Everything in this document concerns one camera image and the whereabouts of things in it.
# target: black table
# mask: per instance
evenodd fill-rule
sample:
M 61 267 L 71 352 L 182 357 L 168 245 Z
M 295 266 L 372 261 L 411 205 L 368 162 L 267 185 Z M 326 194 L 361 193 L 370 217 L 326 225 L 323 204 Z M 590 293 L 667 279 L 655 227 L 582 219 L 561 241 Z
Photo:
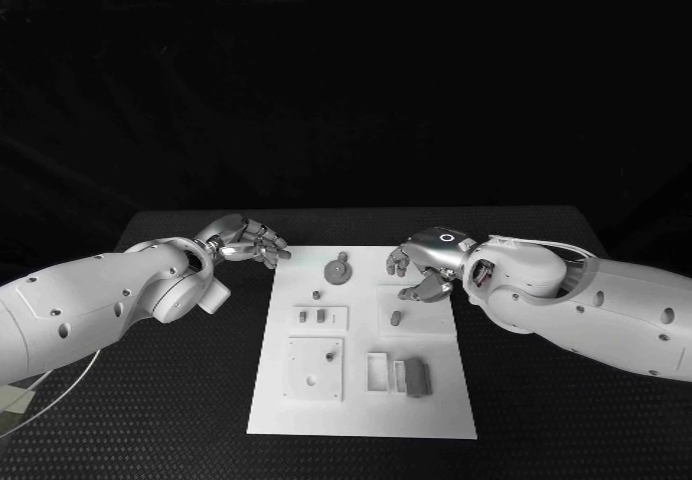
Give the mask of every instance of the black table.
M 119 243 L 192 236 L 228 211 L 146 212 Z M 442 225 L 606 252 L 573 207 L 243 212 L 296 245 L 398 245 Z M 233 297 L 140 322 L 71 395 L 12 441 L 0 478 L 692 478 L 691 385 L 625 373 L 452 305 L 478 441 L 247 435 L 274 273 L 227 263 Z M 29 414 L 88 360 L 47 381 Z

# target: white platform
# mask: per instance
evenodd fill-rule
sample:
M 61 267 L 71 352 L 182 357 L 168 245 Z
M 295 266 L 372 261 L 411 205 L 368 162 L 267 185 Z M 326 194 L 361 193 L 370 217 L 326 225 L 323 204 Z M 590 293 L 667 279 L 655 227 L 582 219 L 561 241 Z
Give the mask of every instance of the white platform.
M 407 324 L 409 318 L 409 327 L 414 329 L 407 336 L 381 335 L 381 308 L 391 307 L 381 307 L 384 300 L 378 299 L 378 296 L 383 297 L 383 292 L 388 289 L 380 287 L 394 285 L 397 288 L 404 288 L 423 280 L 416 267 L 410 269 L 404 278 L 387 275 L 385 261 L 393 249 L 394 247 L 380 246 L 293 246 L 289 248 L 293 258 L 290 261 L 280 262 L 274 277 L 248 422 L 250 434 L 476 438 L 449 300 L 434 304 L 417 303 L 416 315 L 413 310 L 409 311 L 409 316 L 404 312 L 400 327 Z M 336 259 L 341 251 L 349 254 L 354 276 L 345 285 L 335 286 L 325 280 L 323 271 L 325 265 Z M 315 290 L 322 292 L 321 300 L 313 300 Z M 300 331 L 298 331 L 293 319 L 298 306 L 348 307 L 347 330 L 313 330 L 299 327 Z M 429 318 L 434 320 L 434 331 L 417 333 L 416 329 L 426 330 L 426 326 L 420 323 L 426 318 L 426 312 L 430 312 Z M 325 375 L 319 370 L 323 368 L 323 364 L 319 363 L 322 352 L 315 356 L 315 371 L 300 370 L 300 373 L 296 373 L 293 370 L 292 373 L 289 365 L 292 337 L 319 337 L 342 342 L 339 398 L 334 396 L 338 394 L 336 391 L 331 392 L 329 400 L 323 401 L 299 400 L 292 399 L 289 395 L 285 396 L 287 376 L 312 377 L 310 383 L 315 382 L 316 385 L 308 384 L 306 391 L 310 392 L 310 387 L 322 385 L 319 384 L 321 375 Z M 374 395 L 367 392 L 368 353 L 371 352 L 388 355 L 390 394 Z M 421 358 L 430 366 L 433 395 L 420 399 L 397 395 L 394 392 L 393 362 L 413 357 Z M 332 373 L 328 375 L 332 381 L 335 376 Z

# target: black background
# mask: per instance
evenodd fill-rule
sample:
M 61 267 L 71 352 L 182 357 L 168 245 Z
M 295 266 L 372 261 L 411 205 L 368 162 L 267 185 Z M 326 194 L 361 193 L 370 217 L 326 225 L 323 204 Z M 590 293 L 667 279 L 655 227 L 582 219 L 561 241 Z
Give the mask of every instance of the black background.
M 534 204 L 692 274 L 675 15 L 60 3 L 0 2 L 3 281 L 142 210 Z

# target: robotic hand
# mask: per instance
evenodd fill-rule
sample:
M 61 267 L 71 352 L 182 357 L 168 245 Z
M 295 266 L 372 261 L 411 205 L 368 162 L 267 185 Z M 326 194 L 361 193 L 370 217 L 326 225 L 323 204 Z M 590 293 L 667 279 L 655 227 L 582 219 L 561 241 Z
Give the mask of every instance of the robotic hand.
M 0 287 L 0 386 L 54 370 L 116 343 L 133 324 L 214 314 L 231 291 L 214 277 L 224 261 L 267 268 L 289 259 L 277 233 L 241 215 L 195 238 L 174 237 L 57 265 Z
M 394 250 L 388 273 L 403 277 L 411 263 L 426 279 L 401 299 L 440 301 L 459 278 L 471 303 L 504 329 L 537 333 L 629 372 L 692 381 L 692 279 L 573 245 L 501 236 L 478 243 L 440 227 Z

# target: small cylinder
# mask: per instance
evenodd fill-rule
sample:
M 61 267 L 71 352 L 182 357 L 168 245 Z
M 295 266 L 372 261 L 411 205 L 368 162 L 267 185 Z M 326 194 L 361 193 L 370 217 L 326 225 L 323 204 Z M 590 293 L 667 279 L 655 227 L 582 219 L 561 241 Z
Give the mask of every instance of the small cylinder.
M 400 325 L 400 322 L 401 322 L 401 312 L 397 310 L 393 313 L 393 325 L 397 327 Z

